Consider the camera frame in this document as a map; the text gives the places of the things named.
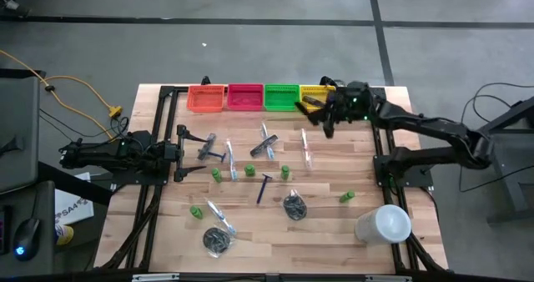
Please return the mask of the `silver frame bracket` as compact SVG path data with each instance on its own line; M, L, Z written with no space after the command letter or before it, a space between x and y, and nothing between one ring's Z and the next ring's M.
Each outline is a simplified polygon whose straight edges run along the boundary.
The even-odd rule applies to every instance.
M135 274L132 276L131 282L170 282L179 280L179 273L150 273Z
M365 282L413 282L410 276L381 275L381 274L367 275L364 281Z

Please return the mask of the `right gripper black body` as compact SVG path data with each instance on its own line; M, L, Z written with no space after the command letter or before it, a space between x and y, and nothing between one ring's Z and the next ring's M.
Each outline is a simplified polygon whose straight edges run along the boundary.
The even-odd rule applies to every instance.
M360 121L370 118L373 94L368 83L354 81L337 88L334 98L334 114L337 121Z

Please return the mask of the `yellow plastic basket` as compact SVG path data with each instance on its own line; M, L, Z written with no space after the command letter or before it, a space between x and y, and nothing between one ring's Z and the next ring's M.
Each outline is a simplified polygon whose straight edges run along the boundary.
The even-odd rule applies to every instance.
M314 100L317 100L321 103L325 103L329 92L334 92L336 90L335 86L326 86L326 85L301 85L300 86L300 101L306 107L309 112L319 109L319 106L309 104L303 100L304 97L310 97Z

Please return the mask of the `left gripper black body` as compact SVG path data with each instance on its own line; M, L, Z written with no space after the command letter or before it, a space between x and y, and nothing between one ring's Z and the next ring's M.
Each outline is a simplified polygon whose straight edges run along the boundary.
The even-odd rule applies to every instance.
M186 127L182 124L177 125L177 135L179 137L176 144L171 143L169 140L164 142L163 160L169 163L176 163L176 170L174 171L174 182L181 182L184 179L184 175L181 173L182 158L184 156L183 149L183 136Z

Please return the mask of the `black computer mouse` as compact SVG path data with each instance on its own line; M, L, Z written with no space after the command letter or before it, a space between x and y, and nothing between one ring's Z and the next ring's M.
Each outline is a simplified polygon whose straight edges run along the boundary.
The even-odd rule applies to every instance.
M38 252L39 229L41 221L37 218L25 219L13 236L13 254L19 261L28 261Z

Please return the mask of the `black side table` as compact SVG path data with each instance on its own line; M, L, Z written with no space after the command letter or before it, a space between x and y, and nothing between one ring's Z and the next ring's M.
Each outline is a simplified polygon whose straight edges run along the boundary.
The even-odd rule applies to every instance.
M495 141L491 161L496 177L462 193L500 183L510 208L486 219L504 224L534 219L534 96L520 101L505 113L480 127Z

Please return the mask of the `black keyboard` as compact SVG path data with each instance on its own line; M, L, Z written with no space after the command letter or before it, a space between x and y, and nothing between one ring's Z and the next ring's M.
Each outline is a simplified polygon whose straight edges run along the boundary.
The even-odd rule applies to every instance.
M12 207L0 206L0 255L9 251Z

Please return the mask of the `dark grey side desk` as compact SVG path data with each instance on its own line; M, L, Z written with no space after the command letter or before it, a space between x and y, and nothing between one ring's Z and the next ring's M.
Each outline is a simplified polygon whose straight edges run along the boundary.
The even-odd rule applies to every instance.
M0 194L0 206L12 207L9 251L0 255L0 279L51 274L54 267L54 184L42 182ZM37 254L19 261L13 254L13 236L17 227L29 218L41 221Z

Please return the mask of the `red toothbrush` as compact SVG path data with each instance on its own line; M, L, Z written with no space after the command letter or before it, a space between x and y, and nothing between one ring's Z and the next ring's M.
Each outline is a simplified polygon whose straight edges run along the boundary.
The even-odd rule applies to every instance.
M310 147L309 147L308 140L307 140L307 133L304 128L300 130L300 137L301 137L305 167L308 170L311 170L312 169L312 156L310 153Z

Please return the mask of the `grey monitor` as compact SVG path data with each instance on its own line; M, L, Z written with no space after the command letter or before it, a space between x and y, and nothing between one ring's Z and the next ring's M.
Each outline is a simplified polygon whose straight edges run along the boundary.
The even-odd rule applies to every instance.
M38 82L0 78L0 193L38 176Z

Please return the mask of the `green plastic basket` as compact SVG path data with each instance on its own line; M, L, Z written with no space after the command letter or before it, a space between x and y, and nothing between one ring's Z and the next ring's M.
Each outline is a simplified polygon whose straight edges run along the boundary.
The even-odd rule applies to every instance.
M264 108L267 111L295 111L300 101L298 84L266 84L264 86Z

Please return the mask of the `orange plastic basket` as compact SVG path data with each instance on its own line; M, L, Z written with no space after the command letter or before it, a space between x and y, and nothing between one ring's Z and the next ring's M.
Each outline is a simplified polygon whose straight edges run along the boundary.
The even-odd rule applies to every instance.
M217 113L224 106L224 85L189 86L187 109L196 113Z

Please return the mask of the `white plastic cup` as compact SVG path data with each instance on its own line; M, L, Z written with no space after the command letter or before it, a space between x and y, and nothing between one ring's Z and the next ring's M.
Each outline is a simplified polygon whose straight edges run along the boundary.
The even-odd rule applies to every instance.
M368 245L399 244L407 240L411 232L408 213L393 204L373 209L355 221L356 238Z

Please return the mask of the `red plastic basket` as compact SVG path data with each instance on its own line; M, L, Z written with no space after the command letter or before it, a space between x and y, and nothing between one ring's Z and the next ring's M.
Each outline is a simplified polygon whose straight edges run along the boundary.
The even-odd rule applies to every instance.
M228 108L236 111L261 111L264 106L264 85L240 83L228 86Z

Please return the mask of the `black frame strut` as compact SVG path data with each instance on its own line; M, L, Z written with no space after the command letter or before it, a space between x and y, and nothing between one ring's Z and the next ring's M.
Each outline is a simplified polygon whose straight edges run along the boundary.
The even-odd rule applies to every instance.
M38 162L38 182L53 181L55 188L77 195L96 204L109 205L113 192L96 184L76 178L53 166Z

